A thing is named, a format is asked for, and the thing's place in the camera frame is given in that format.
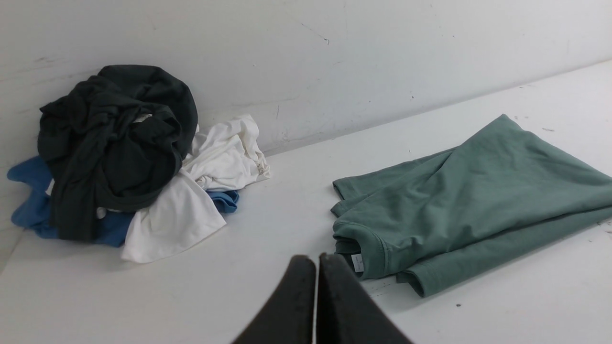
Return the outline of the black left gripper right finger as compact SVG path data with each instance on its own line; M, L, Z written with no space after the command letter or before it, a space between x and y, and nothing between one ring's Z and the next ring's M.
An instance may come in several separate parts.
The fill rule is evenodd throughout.
M319 257L317 344L410 344L363 289L346 260Z

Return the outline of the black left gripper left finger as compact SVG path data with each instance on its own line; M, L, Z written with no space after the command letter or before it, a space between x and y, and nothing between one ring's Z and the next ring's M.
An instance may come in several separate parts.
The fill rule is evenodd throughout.
M307 256L293 256L273 294L234 343L310 344L316 272Z

